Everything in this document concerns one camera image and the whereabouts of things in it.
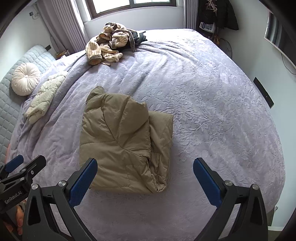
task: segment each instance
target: metal screw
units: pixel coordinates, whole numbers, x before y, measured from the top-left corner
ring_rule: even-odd
[[[58,184],[59,184],[59,186],[60,186],[60,187],[63,187],[63,186],[65,186],[65,185],[66,185],[66,181],[59,181],[59,183],[58,183]]]
[[[35,189],[37,189],[38,188],[38,184],[34,184],[33,186],[32,186],[32,189],[33,190],[35,190]]]
[[[256,185],[256,184],[253,184],[252,185],[252,188],[255,189],[255,190],[258,190],[259,189],[258,185]]]
[[[226,180],[224,183],[226,186],[229,186],[229,187],[233,185],[232,181],[229,181],[229,180]]]

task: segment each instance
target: gray curtain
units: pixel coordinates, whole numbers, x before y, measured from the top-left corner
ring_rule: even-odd
[[[38,0],[40,14],[52,35],[55,51],[76,53],[85,49],[86,34],[75,0]]]
[[[198,0],[184,0],[184,28],[196,30]]]

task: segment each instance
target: finger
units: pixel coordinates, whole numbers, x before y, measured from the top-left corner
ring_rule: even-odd
[[[13,227],[8,223],[5,223],[5,222],[3,222],[3,223],[6,226],[6,228],[8,229],[8,231],[11,233],[13,231]]]
[[[18,235],[22,235],[22,227],[17,228],[17,233],[18,233]]]
[[[18,227],[22,227],[23,220],[24,220],[24,213],[19,205],[17,205],[16,220],[17,220]]]

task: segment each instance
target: black jacket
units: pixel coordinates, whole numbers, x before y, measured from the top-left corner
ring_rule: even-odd
[[[239,26],[237,24],[237,18],[233,7],[229,0],[217,0],[215,4],[217,5],[217,16],[213,10],[206,10],[207,0],[199,0],[198,2],[198,15],[197,15],[197,25],[199,28],[200,22],[207,24],[216,23],[218,28],[230,28],[233,30],[238,30]]]

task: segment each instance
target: lavender blanket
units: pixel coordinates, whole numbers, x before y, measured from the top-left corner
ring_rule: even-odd
[[[170,179],[153,195],[88,190],[75,209],[98,240],[193,240],[215,207],[195,178],[202,157],[223,179],[259,185],[270,211],[285,181],[281,143],[268,106],[242,70],[210,40],[188,29],[151,30],[136,53],[124,52],[110,67],[90,67],[83,52],[56,61],[23,104],[8,158],[25,162],[44,155],[35,177],[56,185],[79,169],[79,137],[85,100],[101,85],[146,101],[149,110],[174,115]],[[46,115],[30,125],[23,117],[49,75],[69,70]],[[66,231],[57,215],[61,229]],[[229,231],[234,216],[229,220]]]

